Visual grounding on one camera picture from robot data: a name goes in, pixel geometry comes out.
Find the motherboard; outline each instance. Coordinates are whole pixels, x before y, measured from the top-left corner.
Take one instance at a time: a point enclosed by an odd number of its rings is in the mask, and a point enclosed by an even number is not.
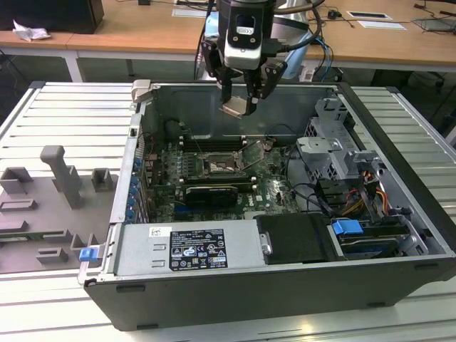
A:
[[[150,222],[298,212],[285,176],[286,149],[266,139],[154,144],[145,155]]]

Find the wooden desk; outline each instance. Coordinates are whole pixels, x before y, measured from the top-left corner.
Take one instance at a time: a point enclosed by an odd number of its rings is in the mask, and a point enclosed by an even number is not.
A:
[[[410,23],[430,15],[413,4],[420,0],[326,0],[337,6],[345,19],[346,11],[371,11],[389,15],[407,31],[363,28],[358,22],[328,21],[323,28],[326,42],[334,51],[334,66],[411,71],[456,71],[456,36],[423,33]],[[427,3],[439,16],[440,10],[456,12],[456,5]],[[121,58],[167,61],[192,61],[204,22],[201,18],[173,17],[172,4],[152,3],[138,6],[136,1],[103,0],[105,17],[93,35],[52,33],[46,41],[27,43],[11,32],[0,32],[0,48],[5,53],[65,58],[73,81],[83,76],[78,58]],[[328,9],[320,7],[326,18]],[[306,63],[315,65],[322,58],[319,46],[311,46]]]

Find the power supply label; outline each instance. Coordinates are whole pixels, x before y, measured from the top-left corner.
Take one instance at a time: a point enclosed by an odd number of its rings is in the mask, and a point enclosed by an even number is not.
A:
[[[223,229],[171,232],[170,269],[220,269],[228,267]]]

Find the floor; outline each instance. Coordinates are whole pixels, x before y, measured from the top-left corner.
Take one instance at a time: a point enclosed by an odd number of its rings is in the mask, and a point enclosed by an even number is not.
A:
[[[12,57],[14,65],[28,81],[58,81],[69,82],[70,76],[65,62],[61,58],[17,56]],[[81,65],[89,82],[128,82],[138,78],[150,78],[157,81],[187,81],[192,79],[192,62],[174,61],[133,61],[135,76],[127,74],[126,62],[113,59],[83,58]],[[343,69],[343,80],[352,86],[369,86],[374,71],[363,69]],[[333,80],[335,71],[327,77]],[[383,86],[398,86],[403,79],[402,73],[387,73],[383,75]],[[439,104],[447,97],[451,88],[456,85],[456,73],[446,73],[445,84],[437,92],[435,82],[437,77],[429,73],[412,73],[407,85],[401,93],[427,118],[432,119],[438,127],[443,118],[456,109],[456,91],[446,100],[445,104],[435,114]],[[17,100],[28,87],[14,67],[5,61],[0,70],[0,120],[3,120],[15,106]]]

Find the blue tab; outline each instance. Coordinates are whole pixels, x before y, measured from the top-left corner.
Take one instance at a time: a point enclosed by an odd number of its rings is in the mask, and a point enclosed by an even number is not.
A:
[[[362,226],[356,219],[338,219],[332,226],[336,235],[364,233]]]
[[[80,262],[97,262],[98,260],[98,248],[95,247],[85,247],[81,249],[79,253]]]

